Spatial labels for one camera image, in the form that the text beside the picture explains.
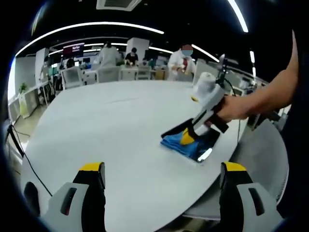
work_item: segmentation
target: folded blue fabric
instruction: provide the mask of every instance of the folded blue fabric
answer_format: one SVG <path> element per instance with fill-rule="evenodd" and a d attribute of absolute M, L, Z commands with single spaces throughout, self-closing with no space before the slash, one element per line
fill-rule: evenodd
<path fill-rule="evenodd" d="M 194 141 L 191 144 L 181 145 L 180 140 L 182 139 L 183 133 L 167 135 L 161 141 L 161 144 L 172 150 L 178 151 L 184 156 L 197 160 L 210 147 L 206 141 Z"/>

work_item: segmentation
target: black cable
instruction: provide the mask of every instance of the black cable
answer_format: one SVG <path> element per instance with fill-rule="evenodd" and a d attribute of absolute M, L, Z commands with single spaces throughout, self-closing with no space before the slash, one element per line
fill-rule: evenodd
<path fill-rule="evenodd" d="M 226 78 L 224 78 L 224 80 L 231 86 L 232 90 L 233 90 L 233 95 L 236 97 L 236 93 L 234 90 L 233 85 L 231 84 L 231 82 L 229 82 L 229 80 L 227 80 Z M 239 134 L 240 134 L 240 119 L 238 120 L 238 134 L 237 134 L 237 142 L 239 142 Z"/>
<path fill-rule="evenodd" d="M 23 150 L 23 152 L 24 152 L 24 154 L 25 154 L 25 151 L 24 151 L 24 149 L 23 149 L 23 147 L 22 147 L 22 145 L 21 145 L 21 142 L 20 142 L 20 140 L 19 140 L 19 136 L 18 136 L 18 134 L 16 134 L 16 135 L 17 135 L 17 138 L 18 138 L 20 147 L 21 147 L 21 149 Z M 34 171 L 32 165 L 31 165 L 31 162 L 30 162 L 30 160 L 28 159 L 28 157 L 27 157 L 26 154 L 25 154 L 25 157 L 26 157 L 26 159 L 28 160 L 28 163 L 29 163 L 29 165 L 30 165 L 30 168 L 32 169 L 32 171 L 33 171 L 33 173 L 35 174 L 35 176 L 37 177 L 37 179 L 41 182 L 41 184 L 44 186 L 44 188 L 46 189 L 46 191 L 47 191 L 47 192 L 49 193 L 49 195 L 52 197 L 53 195 L 51 194 L 51 192 L 48 190 L 48 188 L 46 187 L 46 185 L 41 181 L 41 179 L 39 178 L 39 176 L 37 175 L 37 173 Z"/>
<path fill-rule="evenodd" d="M 25 133 L 19 132 L 19 131 L 17 131 L 17 130 L 15 130 L 15 132 L 18 133 L 18 134 L 22 134 L 22 135 L 28 136 L 29 138 L 31 137 L 29 134 L 25 134 Z"/>

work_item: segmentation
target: black fabric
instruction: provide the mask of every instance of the black fabric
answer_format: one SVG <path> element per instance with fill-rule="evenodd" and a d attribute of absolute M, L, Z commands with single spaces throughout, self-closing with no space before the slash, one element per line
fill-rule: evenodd
<path fill-rule="evenodd" d="M 137 54 L 134 54 L 133 56 L 131 55 L 131 53 L 127 54 L 126 60 L 128 59 L 131 63 L 135 64 L 135 61 L 139 60 L 139 57 L 137 56 Z"/>
<path fill-rule="evenodd" d="M 303 0 L 285 1 L 284 10 L 295 33 L 298 52 L 298 84 L 289 117 L 282 131 L 289 160 L 289 177 L 278 210 L 283 217 L 302 214 L 308 207 L 308 150 L 309 129 L 309 29 L 308 4 Z"/>

